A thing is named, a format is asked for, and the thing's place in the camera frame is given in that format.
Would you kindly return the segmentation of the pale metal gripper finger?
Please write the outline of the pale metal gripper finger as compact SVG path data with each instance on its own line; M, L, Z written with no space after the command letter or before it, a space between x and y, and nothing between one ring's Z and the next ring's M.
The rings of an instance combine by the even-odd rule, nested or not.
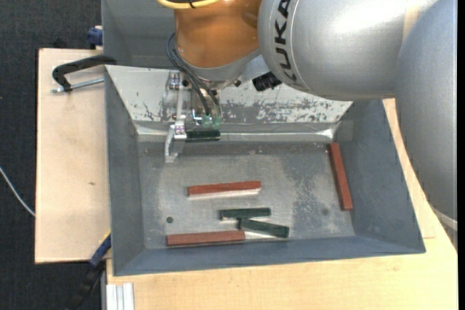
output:
M177 159L185 147L186 140L187 134L183 125L170 125L164 144L164 160L166 163L173 163Z

